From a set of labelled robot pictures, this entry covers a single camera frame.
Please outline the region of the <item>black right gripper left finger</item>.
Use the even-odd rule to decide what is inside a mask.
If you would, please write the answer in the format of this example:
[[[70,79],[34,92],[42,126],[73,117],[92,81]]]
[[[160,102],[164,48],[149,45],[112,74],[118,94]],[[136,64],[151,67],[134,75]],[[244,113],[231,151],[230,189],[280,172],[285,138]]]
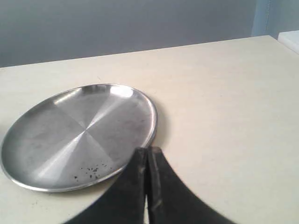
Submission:
[[[67,224],[143,224],[148,153],[137,148],[129,163],[92,205]]]

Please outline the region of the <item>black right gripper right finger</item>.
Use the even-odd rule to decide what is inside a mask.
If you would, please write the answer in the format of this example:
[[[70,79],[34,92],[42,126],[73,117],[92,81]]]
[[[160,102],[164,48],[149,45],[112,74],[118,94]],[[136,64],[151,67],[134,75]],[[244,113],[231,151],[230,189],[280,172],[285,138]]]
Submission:
[[[151,224],[232,224],[180,180],[158,147],[148,148],[149,222]]]

